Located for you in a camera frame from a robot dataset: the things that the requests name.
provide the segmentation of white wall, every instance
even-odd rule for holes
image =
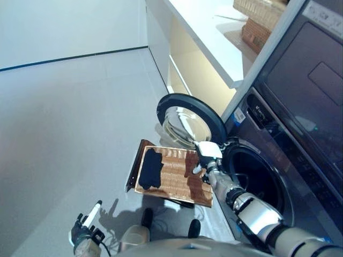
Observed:
[[[0,69],[146,45],[144,0],[0,0]]]

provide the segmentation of label sticker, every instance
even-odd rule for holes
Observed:
[[[237,107],[234,111],[234,121],[235,123],[241,124],[245,120],[245,115],[242,112],[241,108]]]
[[[343,17],[341,15],[314,1],[308,3],[302,15],[343,39]]]

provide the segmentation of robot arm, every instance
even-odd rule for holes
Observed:
[[[217,144],[199,142],[196,146],[200,165],[206,169],[216,196],[226,201],[237,215],[243,232],[255,238],[255,245],[263,245],[279,257],[341,256],[340,247],[302,229],[284,225],[283,217],[275,208],[245,191],[223,173],[220,168],[222,155]]]

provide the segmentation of washing machine drum opening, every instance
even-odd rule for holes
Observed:
[[[236,146],[226,149],[223,167],[232,179],[249,193],[269,203],[281,214],[285,209],[285,186],[274,170],[257,152]]]

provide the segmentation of wall baseboard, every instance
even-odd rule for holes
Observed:
[[[78,56],[71,56],[71,57],[65,57],[65,58],[59,58],[59,59],[41,61],[41,62],[36,62],[36,63],[22,64],[22,65],[18,65],[18,66],[12,66],[12,67],[7,67],[7,68],[2,68],[2,69],[0,69],[0,72],[2,72],[2,71],[8,71],[8,70],[13,70],[13,69],[18,69],[18,68],[23,68],[23,67],[28,67],[28,66],[39,65],[39,64],[44,64],[44,63],[53,63],[53,62],[59,62],[59,61],[65,61],[65,60],[76,59],[76,58],[82,58],[82,57],[89,57],[89,56],[95,56],[95,55],[113,54],[114,52],[131,51],[131,50],[137,50],[137,49],[142,49],[142,48],[147,48],[147,47],[148,47],[148,46],[133,47],[133,48],[126,48],[126,49],[113,50],[113,51],[106,51],[106,52],[96,52],[96,53],[94,53],[94,54],[78,55]]]

